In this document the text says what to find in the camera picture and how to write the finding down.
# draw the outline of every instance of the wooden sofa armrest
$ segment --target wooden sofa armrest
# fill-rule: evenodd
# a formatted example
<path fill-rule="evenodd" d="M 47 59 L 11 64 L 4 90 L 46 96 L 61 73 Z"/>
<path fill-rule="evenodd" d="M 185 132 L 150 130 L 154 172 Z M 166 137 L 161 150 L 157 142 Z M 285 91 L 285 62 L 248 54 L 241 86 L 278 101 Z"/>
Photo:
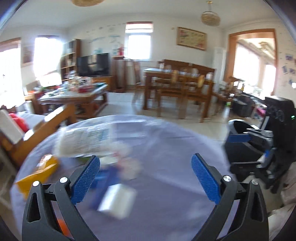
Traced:
<path fill-rule="evenodd" d="M 7 148 L 3 145 L 3 141 L 2 145 L 15 165 L 20 167 L 27 155 L 45 138 L 56 132 L 63 121 L 67 121 L 67 124 L 76 123 L 75 106 L 73 104 L 63 105 L 45 116 L 44 120 L 27 131 L 23 139 L 13 148 Z"/>

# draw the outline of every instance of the wooden door frame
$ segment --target wooden door frame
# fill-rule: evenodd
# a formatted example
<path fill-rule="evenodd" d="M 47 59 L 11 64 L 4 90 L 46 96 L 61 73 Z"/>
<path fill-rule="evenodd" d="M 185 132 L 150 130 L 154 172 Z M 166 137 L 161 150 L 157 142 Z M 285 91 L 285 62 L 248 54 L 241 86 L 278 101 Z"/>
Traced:
<path fill-rule="evenodd" d="M 234 69 L 234 60 L 235 60 L 235 52 L 237 41 L 240 39 L 250 39 L 250 38 L 273 38 L 275 44 L 275 60 L 274 66 L 276 67 L 276 78 L 274 81 L 274 89 L 271 95 L 274 94 L 275 88 L 278 80 L 278 46 L 276 39 L 276 30 L 274 28 L 262 28 L 262 29 L 253 29 L 242 31 L 238 33 L 233 33 L 228 35 L 228 61 L 226 64 L 226 71 L 224 75 L 224 81 L 228 82 L 229 76 L 233 75 Z"/>

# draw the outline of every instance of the window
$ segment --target window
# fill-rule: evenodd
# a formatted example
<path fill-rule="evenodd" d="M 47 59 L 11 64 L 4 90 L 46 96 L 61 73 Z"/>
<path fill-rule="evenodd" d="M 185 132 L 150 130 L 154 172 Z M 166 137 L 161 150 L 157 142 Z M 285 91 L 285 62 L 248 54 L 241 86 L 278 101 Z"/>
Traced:
<path fill-rule="evenodd" d="M 265 66 L 262 89 L 266 96 L 270 95 L 274 89 L 274 81 L 276 78 L 276 67 L 271 64 Z"/>
<path fill-rule="evenodd" d="M 149 60 L 152 22 L 126 23 L 126 56 L 135 60 Z"/>
<path fill-rule="evenodd" d="M 0 106 L 19 106 L 24 102 L 20 71 L 20 47 L 14 41 L 8 46 L 0 44 Z"/>
<path fill-rule="evenodd" d="M 238 44 L 235 53 L 233 77 L 244 80 L 247 85 L 256 86 L 259 80 L 259 56 Z"/>
<path fill-rule="evenodd" d="M 62 83 L 58 64 L 62 55 L 62 43 L 58 36 L 38 36 L 35 39 L 34 73 L 43 87 Z"/>

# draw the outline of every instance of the ceiling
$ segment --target ceiling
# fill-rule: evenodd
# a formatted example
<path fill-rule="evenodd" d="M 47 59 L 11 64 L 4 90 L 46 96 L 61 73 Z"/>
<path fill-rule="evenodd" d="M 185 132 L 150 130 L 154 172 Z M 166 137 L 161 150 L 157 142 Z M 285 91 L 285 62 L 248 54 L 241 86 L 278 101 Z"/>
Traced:
<path fill-rule="evenodd" d="M 274 50 L 275 44 L 274 39 L 271 38 L 253 38 L 253 39 L 245 39 L 246 42 L 254 44 L 257 48 L 261 48 L 260 42 L 267 42 Z"/>
<path fill-rule="evenodd" d="M 93 7 L 77 7 L 71 0 L 28 0 L 6 27 L 42 25 L 67 28 L 89 19 L 133 13 L 200 19 L 207 9 L 206 0 L 105 0 Z M 222 28 L 277 17 L 263 0 L 214 0 L 212 11 L 221 17 Z"/>

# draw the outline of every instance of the wooden bookshelf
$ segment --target wooden bookshelf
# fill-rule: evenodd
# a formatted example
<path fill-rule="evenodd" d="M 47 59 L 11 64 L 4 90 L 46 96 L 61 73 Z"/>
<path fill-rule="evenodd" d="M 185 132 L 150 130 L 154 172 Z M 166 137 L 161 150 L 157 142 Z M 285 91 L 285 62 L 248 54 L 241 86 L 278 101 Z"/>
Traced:
<path fill-rule="evenodd" d="M 80 57 L 81 40 L 73 39 L 63 44 L 63 53 L 60 61 L 62 81 L 67 79 L 70 71 L 77 71 L 77 58 Z"/>

